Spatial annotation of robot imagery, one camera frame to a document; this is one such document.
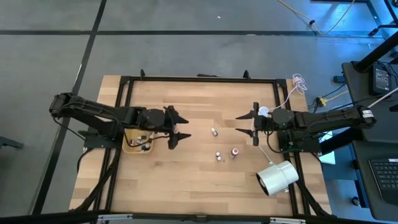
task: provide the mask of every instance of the desk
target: desk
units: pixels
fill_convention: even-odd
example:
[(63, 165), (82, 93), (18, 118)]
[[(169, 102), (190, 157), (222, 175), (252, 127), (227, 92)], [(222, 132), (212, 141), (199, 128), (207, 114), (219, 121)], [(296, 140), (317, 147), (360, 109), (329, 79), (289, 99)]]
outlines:
[[(352, 63), (344, 63), (342, 66), (352, 101), (371, 97), (368, 94), (368, 73), (357, 72)], [(398, 71), (397, 65), (393, 65), (393, 68)], [(362, 101), (359, 104), (368, 106), (376, 99)], [(396, 138), (398, 114), (388, 110), (390, 106), (395, 104), (397, 104), (396, 101), (381, 101), (373, 106), (371, 109), (377, 119), (377, 123), (371, 129), (362, 130), (362, 135), (366, 142), (353, 141), (353, 151), (358, 162), (359, 172), (363, 180), (372, 216), (379, 220), (389, 221), (398, 221), (398, 213), (396, 212), (398, 206), (382, 201), (368, 161), (370, 159), (386, 158), (386, 156), (398, 157), (398, 144), (396, 144), (398, 142)]]
[[(98, 102), (114, 105), (120, 76), (106, 75), (99, 91)], [(289, 90), (292, 81), (288, 80)], [(246, 114), (253, 101), (260, 105), (275, 105), (272, 85), (263, 83), (204, 83), (204, 82), (134, 82), (131, 106), (162, 108), (174, 105), (189, 124), (178, 130), (192, 137), (167, 149), (166, 139), (154, 142), (150, 154), (121, 154), (114, 189), (112, 212), (174, 213), (209, 215), (292, 215), (289, 194), (279, 192), (268, 197), (260, 188), (255, 173), (267, 167), (267, 159), (252, 139), (235, 131), (249, 128), (251, 120), (235, 120)], [(293, 110), (305, 111), (305, 98), (298, 93), (290, 97)], [(211, 127), (218, 131), (214, 137)], [(268, 150), (265, 135), (260, 144)], [(277, 137), (270, 138), (277, 148)], [(232, 148), (240, 150), (231, 160)], [(215, 152), (223, 161), (217, 162)], [(80, 171), (70, 208), (79, 206), (96, 185), (100, 175), (104, 149), (94, 149), (81, 161)], [(269, 151), (275, 163), (282, 155)], [(301, 153), (305, 183), (309, 191), (330, 211), (328, 196), (319, 162)], [(104, 207), (107, 186), (103, 190), (100, 208)], [(299, 211), (302, 201), (296, 188)]]
[[(369, 74), (357, 72), (352, 63), (344, 63), (342, 67), (352, 101), (354, 102), (372, 97), (369, 95)], [(398, 72), (398, 65), (392, 65), (392, 67)], [(392, 89), (395, 87), (395, 80), (392, 78)], [(377, 98), (374, 98), (362, 101), (359, 104), (369, 106), (376, 100)], [(382, 101), (372, 107), (372, 112), (374, 117), (377, 119), (377, 123), (371, 129), (362, 130), (364, 140), (398, 143), (397, 133), (395, 131), (398, 127), (398, 113), (391, 113), (388, 109), (397, 103), (398, 101)]]

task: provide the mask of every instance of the table leg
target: table leg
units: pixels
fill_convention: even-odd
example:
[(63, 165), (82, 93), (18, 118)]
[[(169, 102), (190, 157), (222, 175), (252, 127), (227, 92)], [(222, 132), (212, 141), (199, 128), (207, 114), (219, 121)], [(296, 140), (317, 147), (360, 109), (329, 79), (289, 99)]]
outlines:
[(22, 149), (22, 147), (24, 147), (24, 143), (20, 143), (14, 140), (11, 140), (9, 138), (5, 138), (0, 136), (0, 148), (2, 146), (11, 146), (14, 147), (16, 149)]

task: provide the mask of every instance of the small cap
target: small cap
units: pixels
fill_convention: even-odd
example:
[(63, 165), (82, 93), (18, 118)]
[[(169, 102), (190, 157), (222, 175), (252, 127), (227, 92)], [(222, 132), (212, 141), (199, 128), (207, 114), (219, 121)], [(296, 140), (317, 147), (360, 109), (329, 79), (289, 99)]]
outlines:
[(232, 149), (232, 154), (234, 154), (234, 155), (238, 155), (238, 153), (239, 153), (239, 150), (238, 149)]

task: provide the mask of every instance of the white cable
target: white cable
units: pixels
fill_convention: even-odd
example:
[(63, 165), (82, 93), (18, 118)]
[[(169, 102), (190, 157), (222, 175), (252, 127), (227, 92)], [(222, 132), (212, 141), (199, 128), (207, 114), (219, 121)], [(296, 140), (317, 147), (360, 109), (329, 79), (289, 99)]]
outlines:
[(398, 90), (398, 87), (395, 88), (394, 90), (392, 90), (391, 92), (387, 93), (386, 95), (384, 95), (382, 98), (376, 100), (374, 103), (372, 103), (371, 105), (369, 105), (368, 108), (371, 108), (372, 106), (376, 105), (376, 103), (378, 103), (378, 102), (384, 100), (387, 96), (393, 94), (393, 93), (394, 93), (395, 91), (397, 91), (397, 90)]
[(290, 95), (294, 92), (294, 90), (297, 90), (298, 93), (300, 93), (301, 95), (304, 95), (304, 91), (307, 90), (307, 87), (305, 86), (304, 78), (301, 76), (300, 73), (293, 74), (292, 76), (293, 76), (293, 86), (294, 86), (294, 88), (289, 92), (289, 94), (287, 95), (287, 98), (284, 101), (284, 103), (282, 103), (281, 105), (279, 105), (279, 106), (277, 106), (275, 108), (271, 108), (270, 110), (274, 110), (274, 109), (280, 108), (281, 106), (285, 105), (285, 103), (289, 99)]
[(259, 148), (264, 155), (266, 155), (267, 159), (269, 160), (269, 165), (274, 165), (274, 162), (271, 160), (271, 158), (266, 154), (266, 152), (262, 149), (262, 147), (259, 145)]
[[(252, 119), (251, 122), (251, 130), (254, 131), (254, 118)], [(269, 165), (274, 165), (274, 162), (271, 160), (271, 158), (266, 154), (266, 152), (262, 149), (262, 147), (259, 145), (260, 150), (262, 153), (264, 153), (264, 155), (266, 155), (267, 159), (269, 160)]]

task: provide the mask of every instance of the white cylinder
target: white cylinder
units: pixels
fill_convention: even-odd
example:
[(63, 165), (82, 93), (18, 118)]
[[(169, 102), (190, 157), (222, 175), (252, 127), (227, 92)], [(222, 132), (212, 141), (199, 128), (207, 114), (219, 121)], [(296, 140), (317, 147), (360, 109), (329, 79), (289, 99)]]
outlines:
[(273, 195), (299, 179), (297, 171), (289, 161), (270, 166), (256, 174), (261, 188), (267, 195)]

